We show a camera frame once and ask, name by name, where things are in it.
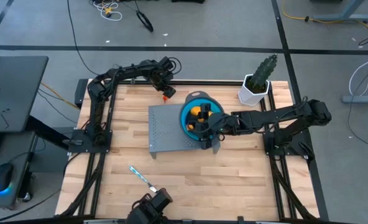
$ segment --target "concrete floor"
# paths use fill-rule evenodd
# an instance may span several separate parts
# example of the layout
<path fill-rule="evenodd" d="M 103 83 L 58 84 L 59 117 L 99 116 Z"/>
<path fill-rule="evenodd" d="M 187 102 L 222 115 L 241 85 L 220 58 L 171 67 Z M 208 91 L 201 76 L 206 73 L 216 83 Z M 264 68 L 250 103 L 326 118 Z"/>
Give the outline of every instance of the concrete floor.
<path fill-rule="evenodd" d="M 281 41 L 270 1 L 209 0 L 205 4 L 139 1 L 140 8 L 152 21 L 155 31 L 149 33 L 135 14 L 123 5 L 123 19 L 106 21 L 87 1 L 70 0 L 72 18 L 80 46 L 154 46 L 163 47 L 255 47 L 281 49 Z M 0 0 L 0 12 L 7 0 Z M 282 0 L 278 5 L 282 15 Z M 348 1 L 286 0 L 285 10 L 292 16 L 312 16 L 339 12 Z M 368 1 L 357 13 L 368 14 Z M 357 43 L 366 38 L 368 30 L 355 22 L 317 24 L 282 17 L 290 49 L 365 50 Z M 0 45 L 72 46 L 73 39 L 66 1 L 14 0 L 0 25 Z M 75 51 L 67 50 L 0 50 L 0 55 L 46 55 L 50 58 L 42 80 L 63 97 L 73 101 L 80 78 L 91 78 Z M 141 52 L 83 51 L 86 64 L 95 72 L 105 72 L 115 63 L 129 65 L 143 59 L 159 59 L 168 55 L 182 61 L 181 79 L 240 80 L 253 72 L 268 54 L 242 52 Z M 368 60 L 367 55 L 300 55 L 292 54 L 298 86 L 302 96 L 325 101 L 333 120 L 327 127 L 311 128 L 323 193 L 329 219 L 337 222 L 368 223 L 368 145 L 354 138 L 346 123 L 348 105 L 340 102 L 348 94 L 348 80 L 353 71 Z M 359 83 L 368 68 L 360 71 Z M 271 80 L 289 81 L 282 54 Z M 50 101 L 67 117 L 76 120 L 78 111 Z M 37 97 L 31 115 L 53 127 L 72 127 L 49 105 Z M 368 105 L 354 105 L 351 118 L 353 130 L 368 141 Z M 39 174 L 39 185 L 33 201 L 16 211 L 0 210 L 0 217 L 18 212 L 42 200 L 61 185 L 60 169 L 54 174 Z M 51 217 L 57 195 L 16 219 Z"/>

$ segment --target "white hexagonal planter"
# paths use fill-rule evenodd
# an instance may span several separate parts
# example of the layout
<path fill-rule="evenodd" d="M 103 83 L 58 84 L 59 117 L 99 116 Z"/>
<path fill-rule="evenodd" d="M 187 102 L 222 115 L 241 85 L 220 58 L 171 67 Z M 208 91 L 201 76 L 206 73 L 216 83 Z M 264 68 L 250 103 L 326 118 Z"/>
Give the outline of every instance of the white hexagonal planter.
<path fill-rule="evenodd" d="M 244 83 L 241 86 L 241 90 L 239 90 L 238 92 L 239 102 L 241 102 L 242 105 L 246 106 L 256 105 L 269 92 L 270 88 L 270 81 L 266 81 L 267 88 L 265 89 L 264 93 L 252 93 L 245 86 L 247 78 L 251 76 L 253 76 L 253 74 L 245 76 Z"/>

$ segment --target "wooden table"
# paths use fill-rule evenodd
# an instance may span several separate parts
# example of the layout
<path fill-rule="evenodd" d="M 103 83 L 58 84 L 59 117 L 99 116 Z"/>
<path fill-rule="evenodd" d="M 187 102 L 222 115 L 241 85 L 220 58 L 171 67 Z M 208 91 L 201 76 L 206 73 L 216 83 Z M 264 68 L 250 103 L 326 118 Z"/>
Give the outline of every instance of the wooden table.
<path fill-rule="evenodd" d="M 166 104 L 184 103 L 189 93 L 202 90 L 217 100 L 226 113 L 260 110 L 260 105 L 250 108 L 239 104 L 239 86 L 173 87 L 177 92 Z M 277 108 L 293 104 L 287 82 L 272 82 L 272 88 Z M 161 152 L 157 159 L 152 159 L 148 148 L 148 107 L 161 104 L 161 92 L 151 85 L 118 86 L 113 140 L 105 160 L 96 218 L 126 218 L 133 202 L 151 193 L 129 170 L 129 165 L 133 165 L 156 188 L 165 187 L 172 196 L 173 203 L 164 210 L 169 219 L 237 220 L 243 216 L 245 220 L 278 220 L 270 162 L 260 134 L 226 136 L 216 155 L 211 149 Z M 90 99 L 86 93 L 78 127 L 83 126 L 89 115 Z M 56 214 L 63 212 L 82 188 L 88 157 L 81 154 L 68 166 Z M 293 191 L 310 213 L 318 217 L 306 161 L 300 156 L 287 156 L 287 166 Z M 287 197 L 281 191 L 288 217 Z M 91 193 L 85 213 L 90 210 Z"/>

